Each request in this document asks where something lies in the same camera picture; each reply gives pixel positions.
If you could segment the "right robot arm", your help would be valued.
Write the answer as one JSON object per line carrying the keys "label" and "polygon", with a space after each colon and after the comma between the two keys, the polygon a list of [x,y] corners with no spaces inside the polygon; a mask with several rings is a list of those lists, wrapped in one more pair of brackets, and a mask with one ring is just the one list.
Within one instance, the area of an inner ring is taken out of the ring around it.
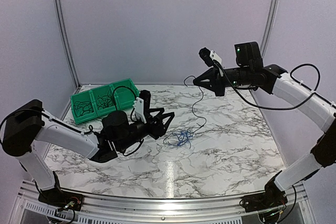
{"label": "right robot arm", "polygon": [[222,97],[227,87],[236,93],[242,88],[262,89],[289,103],[289,107],[278,111],[299,110],[323,133],[309,153],[266,184],[260,203],[271,207],[280,199],[280,192],[335,164],[335,103],[318,94],[317,88],[309,88],[297,80],[292,72],[278,65],[264,66],[257,42],[234,47],[237,67],[229,69],[222,66],[222,59],[215,51],[202,48],[199,56],[209,69],[193,80],[194,85],[214,92],[217,97]]}

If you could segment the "right aluminium corner post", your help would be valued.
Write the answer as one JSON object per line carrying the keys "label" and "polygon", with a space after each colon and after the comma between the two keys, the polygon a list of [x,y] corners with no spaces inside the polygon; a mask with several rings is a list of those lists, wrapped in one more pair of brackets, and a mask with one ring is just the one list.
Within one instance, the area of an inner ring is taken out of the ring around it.
{"label": "right aluminium corner post", "polygon": [[269,39],[270,39],[271,31],[272,31],[273,24],[274,24],[275,17],[276,17],[278,1],[279,0],[271,0],[271,2],[270,2],[267,21],[266,21],[264,34],[263,34],[262,41],[261,41],[261,46],[260,46],[260,52],[261,52],[262,56],[264,56],[264,54],[266,53],[266,50],[267,50],[267,46],[268,46],[268,42],[269,42]]}

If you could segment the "aluminium corner post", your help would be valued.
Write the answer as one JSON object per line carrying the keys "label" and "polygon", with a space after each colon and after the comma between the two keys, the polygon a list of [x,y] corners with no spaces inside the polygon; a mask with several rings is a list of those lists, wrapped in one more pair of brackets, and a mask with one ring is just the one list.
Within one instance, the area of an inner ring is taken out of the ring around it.
{"label": "aluminium corner post", "polygon": [[78,74],[77,74],[76,67],[75,67],[75,62],[74,62],[72,52],[71,52],[71,46],[70,46],[70,42],[69,42],[68,35],[67,35],[66,22],[64,19],[64,12],[62,9],[61,0],[54,0],[54,5],[55,5],[55,10],[56,10],[56,17],[57,17],[57,23],[58,23],[59,32],[60,32],[60,38],[61,38],[62,46],[65,51],[66,62],[69,67],[71,79],[76,89],[79,89],[81,85],[79,82]]}
{"label": "aluminium corner post", "polygon": [[266,50],[267,50],[267,46],[268,46],[268,42],[269,42],[269,39],[270,39],[271,31],[272,31],[273,24],[274,24],[275,17],[276,17],[278,1],[279,0],[271,0],[271,2],[270,2],[267,21],[266,21],[264,34],[263,34],[262,41],[261,41],[261,46],[260,46],[260,52],[261,52],[262,56],[264,56],[264,54],[266,53]]}

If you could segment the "left aluminium corner post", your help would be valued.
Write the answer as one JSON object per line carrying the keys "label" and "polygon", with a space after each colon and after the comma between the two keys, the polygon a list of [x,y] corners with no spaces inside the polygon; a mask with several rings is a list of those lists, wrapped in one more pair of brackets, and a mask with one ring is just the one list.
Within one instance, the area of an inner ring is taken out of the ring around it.
{"label": "left aluminium corner post", "polygon": [[74,62],[72,52],[71,52],[71,46],[70,46],[70,42],[69,42],[68,35],[67,35],[66,22],[64,19],[64,12],[62,9],[61,0],[54,0],[54,5],[55,5],[55,10],[56,10],[56,17],[57,17],[57,23],[58,23],[59,32],[60,32],[60,38],[61,38],[62,46],[65,51],[66,62],[69,67],[71,79],[76,89],[79,89],[81,85],[79,82],[78,74],[77,74],[76,67],[75,67],[75,62]]}

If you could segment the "green bin left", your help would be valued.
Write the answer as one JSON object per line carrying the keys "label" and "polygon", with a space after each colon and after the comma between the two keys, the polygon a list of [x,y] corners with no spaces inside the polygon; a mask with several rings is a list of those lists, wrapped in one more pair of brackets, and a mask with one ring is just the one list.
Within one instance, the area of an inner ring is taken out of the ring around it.
{"label": "green bin left", "polygon": [[91,91],[74,94],[70,101],[73,119],[77,125],[98,117]]}

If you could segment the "green bin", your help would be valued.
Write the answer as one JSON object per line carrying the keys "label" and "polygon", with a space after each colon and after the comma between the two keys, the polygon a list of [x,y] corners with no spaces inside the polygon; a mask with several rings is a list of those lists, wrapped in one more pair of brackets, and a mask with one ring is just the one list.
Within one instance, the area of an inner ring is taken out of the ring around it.
{"label": "green bin", "polygon": [[114,97],[113,91],[114,86],[112,84],[91,89],[98,116],[108,115],[118,109],[117,99]]}
{"label": "green bin", "polygon": [[74,94],[70,101],[73,119],[77,125],[98,117],[91,91]]}
{"label": "green bin", "polygon": [[130,78],[112,83],[112,97],[116,110],[125,110],[132,107],[139,93],[138,88]]}

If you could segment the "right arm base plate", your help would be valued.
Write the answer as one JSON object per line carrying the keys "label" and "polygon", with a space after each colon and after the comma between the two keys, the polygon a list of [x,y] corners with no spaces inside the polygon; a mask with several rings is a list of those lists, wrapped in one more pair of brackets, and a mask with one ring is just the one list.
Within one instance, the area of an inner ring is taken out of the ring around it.
{"label": "right arm base plate", "polygon": [[288,202],[284,191],[278,189],[266,189],[263,193],[244,196],[239,205],[246,212],[261,211],[278,206],[284,206]]}

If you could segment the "aluminium front rail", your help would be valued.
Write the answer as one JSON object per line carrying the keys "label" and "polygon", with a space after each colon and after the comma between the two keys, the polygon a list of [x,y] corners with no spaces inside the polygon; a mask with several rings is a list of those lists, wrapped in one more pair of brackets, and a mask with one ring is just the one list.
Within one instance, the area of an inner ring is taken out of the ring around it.
{"label": "aluminium front rail", "polygon": [[68,192],[80,196],[80,209],[59,211],[40,202],[35,184],[23,181],[9,223],[315,223],[302,184],[285,193],[287,203],[262,210],[244,208],[252,194],[146,199]]}

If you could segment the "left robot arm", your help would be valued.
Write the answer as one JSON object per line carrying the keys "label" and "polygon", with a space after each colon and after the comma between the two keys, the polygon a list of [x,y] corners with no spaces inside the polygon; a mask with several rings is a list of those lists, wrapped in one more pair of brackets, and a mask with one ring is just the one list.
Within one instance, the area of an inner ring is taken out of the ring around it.
{"label": "left robot arm", "polygon": [[1,122],[3,151],[15,157],[35,180],[37,187],[54,205],[66,202],[66,193],[60,189],[59,180],[36,153],[35,141],[46,142],[68,149],[96,162],[106,163],[127,156],[127,149],[134,144],[142,145],[149,136],[155,140],[164,136],[175,117],[164,108],[151,108],[151,93],[140,91],[133,103],[135,120],[129,122],[122,110],[109,113],[102,119],[102,130],[84,131],[54,117],[34,99],[7,115]]}

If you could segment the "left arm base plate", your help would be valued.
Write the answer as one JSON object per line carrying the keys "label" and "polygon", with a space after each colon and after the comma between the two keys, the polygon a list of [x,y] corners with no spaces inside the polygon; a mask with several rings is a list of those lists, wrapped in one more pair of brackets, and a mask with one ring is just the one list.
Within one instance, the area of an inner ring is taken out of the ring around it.
{"label": "left arm base plate", "polygon": [[83,204],[84,196],[78,193],[64,191],[59,188],[41,190],[38,201],[55,206],[60,210],[80,211]]}

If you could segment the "green bin middle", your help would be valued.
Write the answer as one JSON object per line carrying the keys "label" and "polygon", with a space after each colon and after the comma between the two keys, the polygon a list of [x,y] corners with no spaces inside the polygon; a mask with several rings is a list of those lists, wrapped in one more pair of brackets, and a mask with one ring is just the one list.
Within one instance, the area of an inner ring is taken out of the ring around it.
{"label": "green bin middle", "polygon": [[98,116],[108,115],[118,109],[117,99],[114,97],[113,91],[114,86],[112,84],[91,89]]}

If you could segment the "green bin right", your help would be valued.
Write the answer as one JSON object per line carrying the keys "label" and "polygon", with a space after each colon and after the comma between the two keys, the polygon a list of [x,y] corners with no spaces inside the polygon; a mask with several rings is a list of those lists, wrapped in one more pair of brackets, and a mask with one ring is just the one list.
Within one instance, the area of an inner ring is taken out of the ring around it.
{"label": "green bin right", "polygon": [[139,93],[138,88],[130,78],[112,83],[112,97],[116,110],[125,110],[132,107]]}

